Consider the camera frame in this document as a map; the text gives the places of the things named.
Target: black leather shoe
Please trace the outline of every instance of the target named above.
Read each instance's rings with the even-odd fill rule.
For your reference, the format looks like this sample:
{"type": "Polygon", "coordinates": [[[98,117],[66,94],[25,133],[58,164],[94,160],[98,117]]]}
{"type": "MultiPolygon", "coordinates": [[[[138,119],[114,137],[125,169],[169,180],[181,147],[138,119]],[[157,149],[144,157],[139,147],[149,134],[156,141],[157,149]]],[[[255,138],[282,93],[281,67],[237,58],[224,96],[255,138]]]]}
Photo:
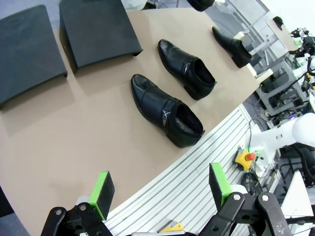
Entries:
{"type": "Polygon", "coordinates": [[[215,0],[187,0],[189,4],[197,11],[204,11],[212,6],[215,0]]]}
{"type": "Polygon", "coordinates": [[[252,56],[245,49],[241,40],[222,34],[217,27],[212,27],[212,32],[220,46],[232,56],[232,60],[237,67],[242,68],[250,63],[252,56]]]}
{"type": "Polygon", "coordinates": [[[176,146],[193,146],[204,134],[200,120],[186,104],[160,90],[146,77],[134,75],[131,90],[140,113],[161,128],[176,146]]]}
{"type": "Polygon", "coordinates": [[[158,42],[158,53],[168,72],[185,84],[184,89],[193,99],[204,98],[213,90],[217,82],[202,60],[165,39],[158,42]]]}

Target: shoe toe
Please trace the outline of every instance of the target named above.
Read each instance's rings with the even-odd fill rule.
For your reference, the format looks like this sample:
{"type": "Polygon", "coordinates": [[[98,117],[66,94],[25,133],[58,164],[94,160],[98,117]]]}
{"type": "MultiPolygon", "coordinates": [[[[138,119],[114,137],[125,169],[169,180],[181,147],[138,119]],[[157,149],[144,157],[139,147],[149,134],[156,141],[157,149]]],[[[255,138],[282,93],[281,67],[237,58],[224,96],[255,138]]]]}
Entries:
{"type": "Polygon", "coordinates": [[[143,75],[136,74],[131,78],[131,90],[135,102],[140,105],[145,91],[156,86],[152,81],[143,75]]]}
{"type": "Polygon", "coordinates": [[[212,32],[215,36],[220,35],[220,30],[218,27],[213,26],[212,27],[212,32]]]}
{"type": "Polygon", "coordinates": [[[165,40],[165,39],[161,39],[158,42],[158,47],[160,49],[160,52],[162,53],[162,55],[165,57],[167,56],[168,52],[174,48],[174,45],[172,43],[170,43],[169,41],[165,40]]]}

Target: red button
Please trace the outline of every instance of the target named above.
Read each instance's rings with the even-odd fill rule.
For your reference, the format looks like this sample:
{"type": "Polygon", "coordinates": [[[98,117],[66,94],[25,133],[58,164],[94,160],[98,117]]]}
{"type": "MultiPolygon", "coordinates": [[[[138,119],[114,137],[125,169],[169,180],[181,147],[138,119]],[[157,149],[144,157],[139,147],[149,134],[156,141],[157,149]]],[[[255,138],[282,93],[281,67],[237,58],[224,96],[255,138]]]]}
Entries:
{"type": "Polygon", "coordinates": [[[245,160],[247,161],[254,161],[256,159],[256,154],[255,153],[249,153],[245,156],[245,160]]]}

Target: black foam pad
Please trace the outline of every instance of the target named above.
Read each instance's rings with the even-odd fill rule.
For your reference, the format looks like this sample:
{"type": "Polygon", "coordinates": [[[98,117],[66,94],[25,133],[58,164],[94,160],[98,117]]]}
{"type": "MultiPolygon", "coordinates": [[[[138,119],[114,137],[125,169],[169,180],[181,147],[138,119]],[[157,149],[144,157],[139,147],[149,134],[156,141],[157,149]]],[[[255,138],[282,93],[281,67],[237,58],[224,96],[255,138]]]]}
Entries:
{"type": "Polygon", "coordinates": [[[142,49],[121,0],[61,0],[60,39],[73,73],[142,49]]]}
{"type": "Polygon", "coordinates": [[[44,5],[0,20],[0,106],[62,74],[66,68],[44,5]]]}

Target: shoe opening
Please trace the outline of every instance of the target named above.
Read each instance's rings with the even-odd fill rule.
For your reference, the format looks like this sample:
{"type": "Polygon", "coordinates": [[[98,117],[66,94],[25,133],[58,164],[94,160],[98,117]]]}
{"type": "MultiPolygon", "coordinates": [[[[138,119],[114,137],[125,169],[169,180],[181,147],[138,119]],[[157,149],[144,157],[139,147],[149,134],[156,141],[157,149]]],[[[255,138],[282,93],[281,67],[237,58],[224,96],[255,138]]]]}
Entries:
{"type": "Polygon", "coordinates": [[[202,62],[202,60],[198,59],[194,63],[195,66],[195,72],[197,76],[203,81],[208,84],[214,84],[215,83],[215,78],[212,76],[210,71],[206,68],[205,64],[202,62]]]}
{"type": "Polygon", "coordinates": [[[186,105],[178,107],[175,121],[179,128],[187,133],[200,135],[203,132],[200,121],[186,105]]]}

